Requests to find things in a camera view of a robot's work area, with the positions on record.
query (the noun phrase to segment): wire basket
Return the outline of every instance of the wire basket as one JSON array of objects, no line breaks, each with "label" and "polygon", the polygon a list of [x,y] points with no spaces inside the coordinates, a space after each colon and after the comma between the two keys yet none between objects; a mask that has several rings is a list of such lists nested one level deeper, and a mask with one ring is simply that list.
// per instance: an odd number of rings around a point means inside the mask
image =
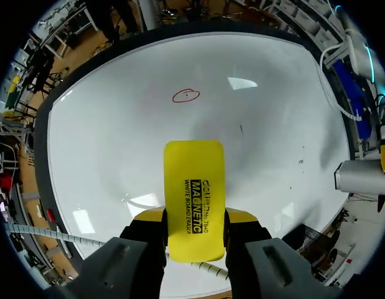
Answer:
[{"label": "wire basket", "polygon": [[313,268],[326,259],[334,245],[331,238],[304,224],[293,229],[282,240],[307,259]]}]

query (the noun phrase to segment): gray cylinder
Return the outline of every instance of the gray cylinder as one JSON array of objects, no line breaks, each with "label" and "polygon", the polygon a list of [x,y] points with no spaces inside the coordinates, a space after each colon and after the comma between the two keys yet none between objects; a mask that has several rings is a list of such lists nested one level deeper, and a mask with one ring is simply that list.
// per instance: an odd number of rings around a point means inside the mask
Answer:
[{"label": "gray cylinder", "polygon": [[335,189],[342,192],[385,195],[385,174],[380,160],[349,160],[334,173]]}]

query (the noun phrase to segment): equipment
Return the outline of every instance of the equipment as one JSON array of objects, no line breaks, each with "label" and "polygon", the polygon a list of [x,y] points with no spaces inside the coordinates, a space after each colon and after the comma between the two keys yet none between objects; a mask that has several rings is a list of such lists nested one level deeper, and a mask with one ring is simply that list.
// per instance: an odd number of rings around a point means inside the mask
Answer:
[{"label": "equipment", "polygon": [[[271,239],[253,215],[226,208],[224,216],[226,265],[233,298],[321,299],[341,293],[313,278],[309,262],[282,240]],[[120,238],[112,238],[89,256],[75,280],[46,292],[56,298],[158,298],[167,243],[166,210],[144,211],[125,227]]]}]

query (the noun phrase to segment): table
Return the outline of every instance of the table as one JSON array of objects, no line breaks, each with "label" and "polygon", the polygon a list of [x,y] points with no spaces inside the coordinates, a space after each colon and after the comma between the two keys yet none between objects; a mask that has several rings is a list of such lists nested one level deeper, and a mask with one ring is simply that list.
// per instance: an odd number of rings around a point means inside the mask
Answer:
[{"label": "table", "polygon": [[[77,32],[75,32],[76,34],[79,34],[80,32],[82,32],[83,30],[85,30],[89,25],[92,25],[93,28],[98,31],[98,27],[95,25],[90,13],[88,12],[87,8],[86,8],[86,5],[83,4],[81,5],[78,9],[76,9],[74,12],[71,12],[66,18],[65,20],[59,24],[54,30],[53,32],[51,32],[41,43],[40,43],[40,47],[43,48],[43,47],[46,47],[48,48],[48,50],[50,52],[52,52],[57,58],[59,59],[62,59],[64,57],[64,54],[65,54],[65,51],[68,49],[68,45],[58,36],[58,33],[61,32],[61,30],[67,25],[67,23],[72,20],[74,17],[76,17],[77,15],[79,15],[80,13],[84,12],[87,16],[87,19],[89,21],[89,23],[87,23],[86,25],[84,25],[82,28],[80,28]],[[60,41],[60,43],[63,45],[63,48],[61,50],[61,53],[58,53],[56,50],[54,50],[50,45],[50,41],[53,39],[53,38],[56,38]]]},{"label": "table", "polygon": [[[109,48],[38,111],[44,208],[64,232],[106,241],[143,208],[164,205],[167,142],[215,139],[226,157],[226,206],[249,211],[273,237],[300,222],[322,231],[345,203],[333,173],[353,142],[325,98],[314,53],[285,32],[232,22],[163,27]],[[95,249],[70,250],[78,270]],[[161,296],[229,287],[169,261]]]}]

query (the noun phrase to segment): blue object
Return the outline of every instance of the blue object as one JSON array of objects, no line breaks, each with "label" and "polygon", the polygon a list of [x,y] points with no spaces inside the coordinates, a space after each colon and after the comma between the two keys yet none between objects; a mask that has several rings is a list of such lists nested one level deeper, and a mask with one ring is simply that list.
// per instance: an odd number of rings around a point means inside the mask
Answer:
[{"label": "blue object", "polygon": [[[359,116],[364,115],[364,108],[366,107],[364,104],[364,91],[362,91],[361,87],[354,81],[352,75],[348,72],[342,60],[336,61],[333,68],[343,85],[346,95],[348,96],[353,114]],[[372,127],[369,119],[357,121],[356,126],[360,139],[365,140],[371,136]]]}]

